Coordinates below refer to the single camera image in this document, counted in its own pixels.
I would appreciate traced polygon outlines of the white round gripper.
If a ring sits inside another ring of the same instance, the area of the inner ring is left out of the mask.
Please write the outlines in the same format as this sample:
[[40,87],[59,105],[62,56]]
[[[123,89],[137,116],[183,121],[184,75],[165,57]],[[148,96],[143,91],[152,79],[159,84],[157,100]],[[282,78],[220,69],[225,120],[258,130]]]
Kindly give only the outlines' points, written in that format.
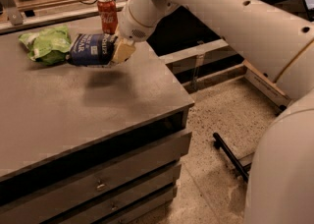
[[131,13],[131,1],[118,13],[118,26],[115,35],[121,37],[115,43],[111,62],[121,64],[127,61],[136,50],[135,42],[146,41],[155,28],[141,25]]

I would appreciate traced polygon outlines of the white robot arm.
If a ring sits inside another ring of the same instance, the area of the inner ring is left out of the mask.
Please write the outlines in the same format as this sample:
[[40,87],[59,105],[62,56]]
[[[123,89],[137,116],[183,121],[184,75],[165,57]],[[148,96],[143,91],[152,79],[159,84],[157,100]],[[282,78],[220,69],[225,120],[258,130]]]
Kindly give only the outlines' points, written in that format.
[[129,0],[122,37],[144,41],[183,6],[292,101],[255,150],[244,224],[314,224],[312,23],[259,0]]

